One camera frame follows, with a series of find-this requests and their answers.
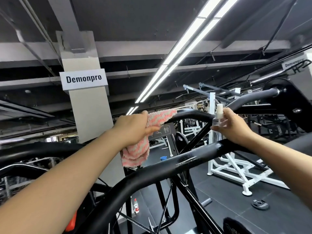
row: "white spray nozzle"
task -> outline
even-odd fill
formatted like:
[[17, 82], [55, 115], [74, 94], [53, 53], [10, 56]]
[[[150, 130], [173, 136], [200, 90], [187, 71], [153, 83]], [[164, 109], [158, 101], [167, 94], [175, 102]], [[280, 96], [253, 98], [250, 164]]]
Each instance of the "white spray nozzle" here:
[[216, 118], [217, 119], [223, 118], [223, 104], [216, 105]]

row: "orange-red object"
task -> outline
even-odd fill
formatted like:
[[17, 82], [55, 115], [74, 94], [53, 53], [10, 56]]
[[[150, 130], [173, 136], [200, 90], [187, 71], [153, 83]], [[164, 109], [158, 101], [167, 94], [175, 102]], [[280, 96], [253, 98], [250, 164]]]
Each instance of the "orange-red object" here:
[[72, 220], [69, 222], [69, 224], [65, 228], [65, 232], [70, 232], [75, 229], [76, 217], [77, 217], [77, 211], [74, 213]]

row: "pink and white cloth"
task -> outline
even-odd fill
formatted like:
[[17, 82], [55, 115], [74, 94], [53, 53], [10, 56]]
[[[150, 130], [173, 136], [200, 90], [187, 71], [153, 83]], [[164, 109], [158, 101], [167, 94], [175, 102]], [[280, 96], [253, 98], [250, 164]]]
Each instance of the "pink and white cloth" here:
[[[168, 109], [149, 113], [146, 127], [160, 126], [177, 114], [177, 110]], [[137, 167], [149, 156], [149, 139], [144, 137], [136, 145], [131, 145], [122, 150], [122, 165], [124, 167]]]

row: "demonpro text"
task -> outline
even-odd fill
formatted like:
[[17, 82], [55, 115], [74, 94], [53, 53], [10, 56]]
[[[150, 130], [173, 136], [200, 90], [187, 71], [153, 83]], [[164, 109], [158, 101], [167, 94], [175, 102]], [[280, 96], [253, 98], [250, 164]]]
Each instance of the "demonpro text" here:
[[95, 81], [95, 80], [98, 80], [98, 79], [102, 79], [102, 77], [100, 75], [92, 75], [92, 76], [87, 76], [87, 77], [69, 77], [69, 76], [66, 76], [66, 80], [67, 80], [67, 83], [76, 83], [76, 82], [83, 82], [83, 81]]

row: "clear plastic spray bottle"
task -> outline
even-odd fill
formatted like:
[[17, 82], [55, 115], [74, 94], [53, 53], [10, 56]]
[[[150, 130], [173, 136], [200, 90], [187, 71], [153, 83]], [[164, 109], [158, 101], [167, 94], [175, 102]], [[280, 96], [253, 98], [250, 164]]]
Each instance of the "clear plastic spray bottle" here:
[[[219, 126], [224, 118], [223, 104], [216, 105], [216, 117], [213, 118], [213, 126]], [[220, 132], [213, 131], [213, 143], [222, 140], [222, 134]]]

